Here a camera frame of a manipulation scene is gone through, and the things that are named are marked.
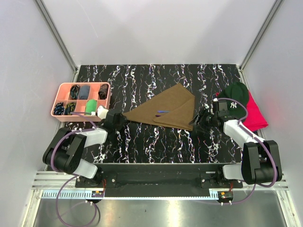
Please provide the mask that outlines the brown fabric napkin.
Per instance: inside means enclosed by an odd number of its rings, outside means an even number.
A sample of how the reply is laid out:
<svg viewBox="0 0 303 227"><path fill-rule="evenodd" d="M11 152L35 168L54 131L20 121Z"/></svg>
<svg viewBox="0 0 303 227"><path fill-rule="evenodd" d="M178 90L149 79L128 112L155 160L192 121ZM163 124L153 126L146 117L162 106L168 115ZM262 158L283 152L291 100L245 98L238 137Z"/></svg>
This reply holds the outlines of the brown fabric napkin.
<svg viewBox="0 0 303 227"><path fill-rule="evenodd" d="M170 112L158 113L159 110ZM194 111L195 96L178 83L123 115L132 122L192 131L193 126L188 123L193 120Z"/></svg>

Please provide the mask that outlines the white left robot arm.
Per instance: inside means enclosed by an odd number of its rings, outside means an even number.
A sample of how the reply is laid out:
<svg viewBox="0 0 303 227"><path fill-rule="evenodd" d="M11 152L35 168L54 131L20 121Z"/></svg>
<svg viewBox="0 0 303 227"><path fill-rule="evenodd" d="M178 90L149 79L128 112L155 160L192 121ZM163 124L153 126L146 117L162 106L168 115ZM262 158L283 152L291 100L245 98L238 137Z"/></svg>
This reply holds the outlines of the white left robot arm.
<svg viewBox="0 0 303 227"><path fill-rule="evenodd" d="M91 187L98 187L102 183L102 168L82 158L86 147L104 144L120 131L127 122L127 118L113 109L99 106L94 112L73 112L83 118L96 116L101 120L97 126L91 122L92 128L69 130L60 128L46 149L42 161L56 172L86 178Z"/></svg>

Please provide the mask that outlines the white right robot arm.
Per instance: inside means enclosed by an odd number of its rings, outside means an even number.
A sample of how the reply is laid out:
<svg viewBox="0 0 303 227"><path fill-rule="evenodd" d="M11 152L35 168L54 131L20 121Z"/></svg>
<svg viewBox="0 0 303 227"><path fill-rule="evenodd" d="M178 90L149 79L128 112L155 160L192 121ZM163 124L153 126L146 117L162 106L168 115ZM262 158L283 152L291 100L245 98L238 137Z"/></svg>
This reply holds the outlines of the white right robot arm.
<svg viewBox="0 0 303 227"><path fill-rule="evenodd" d="M202 108L190 121L190 124L200 127L207 133L212 128L219 129L230 137L242 150L240 164L227 164L220 173L215 175L219 187L228 186L232 180L246 184L257 184L262 187L272 187L282 179L282 168L278 144L273 140L265 140L249 130L244 124L248 115L236 118L228 109L228 102L236 103L244 111L246 107L231 98L215 98L212 110Z"/></svg>

